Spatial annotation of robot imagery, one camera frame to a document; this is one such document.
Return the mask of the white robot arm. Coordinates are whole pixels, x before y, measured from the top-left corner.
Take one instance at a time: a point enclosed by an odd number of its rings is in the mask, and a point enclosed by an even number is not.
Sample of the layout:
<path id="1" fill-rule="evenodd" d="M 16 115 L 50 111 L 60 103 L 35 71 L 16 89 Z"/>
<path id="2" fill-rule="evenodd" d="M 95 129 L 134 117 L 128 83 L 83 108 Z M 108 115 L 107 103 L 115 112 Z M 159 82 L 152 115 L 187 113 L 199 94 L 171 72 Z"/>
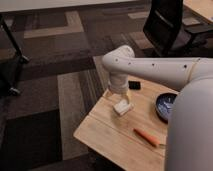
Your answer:
<path id="1" fill-rule="evenodd" d="M 165 171 L 213 171 L 212 58 L 137 58 L 123 45 L 105 54 L 102 65 L 113 93 L 128 91 L 129 75 L 178 92 L 168 121 Z"/>

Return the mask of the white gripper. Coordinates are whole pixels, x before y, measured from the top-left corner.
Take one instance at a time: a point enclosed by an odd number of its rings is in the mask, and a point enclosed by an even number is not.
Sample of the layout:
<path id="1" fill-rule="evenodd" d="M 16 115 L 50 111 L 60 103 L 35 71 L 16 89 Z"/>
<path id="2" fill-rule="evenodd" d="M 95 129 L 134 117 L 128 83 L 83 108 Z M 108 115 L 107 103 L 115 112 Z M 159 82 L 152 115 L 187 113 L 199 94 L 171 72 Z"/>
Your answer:
<path id="1" fill-rule="evenodd" d="M 110 73 L 108 81 L 108 90 L 106 97 L 110 97 L 113 93 L 124 94 L 124 98 L 130 103 L 131 94 L 128 90 L 128 76 L 126 74 Z"/>

